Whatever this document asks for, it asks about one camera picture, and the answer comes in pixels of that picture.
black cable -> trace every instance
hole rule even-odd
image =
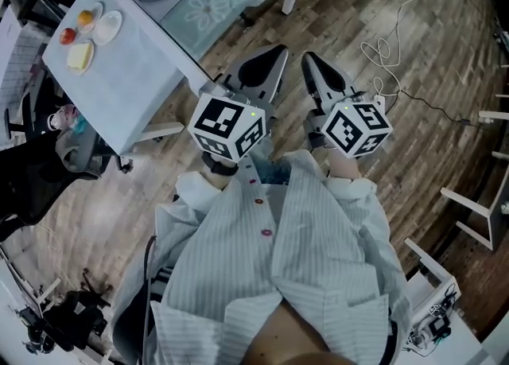
[[[453,288],[453,291],[451,293],[448,293],[449,289],[450,288]],[[451,309],[450,313],[448,314],[447,312],[445,313],[445,316],[447,318],[450,318],[451,317],[451,314],[453,314],[453,311],[454,309],[456,308],[456,302],[457,302],[457,299],[456,299],[456,295],[457,295],[457,292],[456,292],[456,283],[453,283],[452,285],[450,285],[447,290],[445,291],[445,299],[448,300],[450,297],[453,299],[453,303],[451,304],[451,306],[449,307]]]
[[[474,125],[473,123],[470,123],[470,120],[468,119],[454,119],[454,118],[451,118],[448,113],[441,107],[434,107],[433,105],[431,105],[428,101],[426,101],[424,98],[418,98],[417,96],[412,96],[411,94],[409,94],[408,92],[406,91],[403,91],[401,90],[401,92],[403,94],[405,94],[406,96],[408,96],[410,99],[413,99],[413,100],[416,100],[416,101],[421,101],[423,103],[426,104],[426,106],[428,106],[429,108],[431,109],[434,109],[435,111],[440,111],[441,113],[444,114],[444,116],[450,120],[451,122],[454,122],[454,123],[460,123],[462,126],[472,126],[472,127],[476,127],[477,129],[482,129],[482,130],[486,130],[485,128],[483,128],[481,125]],[[394,107],[394,105],[396,104],[396,102],[398,102],[398,97],[399,95],[396,95],[395,96],[395,101],[392,103],[392,105],[390,105],[390,108],[389,110],[386,112],[386,115],[389,114],[390,110]]]
[[[428,356],[430,356],[431,354],[433,354],[435,352],[435,350],[438,348],[438,344],[440,343],[440,341],[441,341],[441,339],[437,341],[437,343],[435,344],[435,348],[433,348],[433,350],[429,354],[426,354],[426,355],[419,354],[417,351],[415,351],[412,348],[402,348],[402,351],[413,352],[414,354],[417,354],[422,358],[427,358]]]

white shirt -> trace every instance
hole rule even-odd
[[[289,185],[274,189],[286,191],[280,219],[249,157],[222,192],[185,173],[181,198],[157,208],[151,276],[188,241],[161,303],[151,303],[153,363],[240,363],[283,298],[332,352],[359,365],[379,364],[390,309],[401,350],[410,303],[375,184],[326,178],[304,150],[286,158]],[[122,280],[112,326],[142,287],[141,258]]]

wooden floor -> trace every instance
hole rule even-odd
[[[385,93],[396,92],[395,82],[363,56],[359,45],[362,41],[376,45],[376,39],[384,37],[393,48],[387,63],[395,62],[395,19],[405,1],[297,0],[295,10],[286,17],[281,13],[282,0],[268,0],[252,10],[259,17],[256,25],[246,31],[241,21],[235,24],[204,58],[204,66],[214,76],[244,52],[273,43],[289,46],[289,69],[276,103],[278,157],[305,146],[301,125],[313,102],[302,79],[304,52],[313,50],[335,61],[360,90],[373,92],[371,81],[380,76]],[[403,89],[445,108],[453,118],[467,118],[474,124],[478,110],[498,109],[495,93],[502,90],[503,72],[492,37],[494,16],[490,0],[409,4],[400,27],[402,63],[392,68]],[[182,87],[154,120],[187,122],[196,102]],[[394,97],[388,98],[387,108],[393,102]],[[388,117],[394,133],[382,149],[359,163],[363,174],[379,186],[391,242],[408,272],[416,260],[404,239],[411,237],[425,250],[441,247],[458,212],[441,196],[440,188],[447,186],[465,196],[474,193],[499,125],[482,130],[462,126],[403,94]],[[112,163],[100,181],[76,182],[40,226],[6,242],[29,282],[48,285],[62,277],[60,291],[64,292],[80,286],[81,270],[87,267],[98,284],[118,286],[126,265],[153,233],[155,205],[170,202],[178,175],[200,165],[198,149],[187,132],[161,143],[145,143],[138,152],[145,156],[135,162],[131,174],[121,174]],[[324,161],[321,151],[316,156]],[[459,235],[442,262],[463,290],[459,306],[465,310],[466,321],[480,334],[492,328],[509,301],[509,238],[492,254]]]

white table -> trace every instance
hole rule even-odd
[[[104,13],[122,12],[115,0],[76,0],[43,54],[46,66],[86,120],[119,155],[128,153],[135,142],[182,131],[184,126],[178,122],[147,126],[182,74],[125,13],[117,37],[95,47],[90,68],[84,74],[77,76],[68,69],[68,46],[60,44],[60,33],[66,27],[76,27],[79,13],[95,2],[104,4]],[[87,39],[91,39],[91,33],[76,41]]]

white cable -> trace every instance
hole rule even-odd
[[[370,62],[372,62],[374,65],[376,65],[379,68],[383,68],[385,71],[387,71],[396,81],[398,84],[398,92],[395,94],[383,94],[383,81],[380,77],[376,76],[373,79],[373,88],[377,93],[381,96],[398,96],[399,93],[402,91],[401,89],[401,82],[399,81],[398,77],[389,69],[391,67],[397,67],[401,64],[401,37],[399,36],[399,22],[401,21],[401,13],[403,11],[403,8],[413,2],[414,0],[408,0],[404,2],[398,10],[398,16],[396,18],[396,37],[398,38],[398,61],[394,64],[384,64],[384,60],[390,58],[390,46],[389,43],[387,43],[387,40],[384,38],[379,38],[377,40],[376,46],[377,48],[373,47],[371,44],[367,43],[366,41],[363,41],[360,43],[360,50],[363,52],[363,54],[366,56],[366,58],[369,59]],[[383,54],[383,46],[387,48],[387,54]],[[376,62],[373,58],[371,58],[365,51],[364,47],[370,48],[372,51],[375,52],[376,55],[379,56],[379,62]]]
[[[38,223],[37,225],[35,225],[36,227],[41,227],[42,229],[44,229],[46,232],[48,232],[52,237],[53,239],[55,239],[55,242],[58,246],[58,249],[56,249],[53,245],[49,244],[48,245],[48,249],[53,249],[55,252],[60,252],[62,250],[61,246],[60,246],[60,242],[58,241],[58,238],[55,236],[55,234],[53,233],[52,230],[48,229],[47,227],[45,227],[44,225],[42,225],[41,223]],[[51,263],[53,266],[55,266],[55,255],[50,251],[49,252],[49,256],[50,256],[50,260],[51,260]],[[69,285],[72,286],[72,288],[74,290],[78,290],[71,282],[71,279],[69,279],[68,275],[62,270],[62,268],[60,266],[58,266],[58,271],[60,272],[60,274],[63,274],[64,277],[65,277],[65,280],[67,281],[67,283]]]

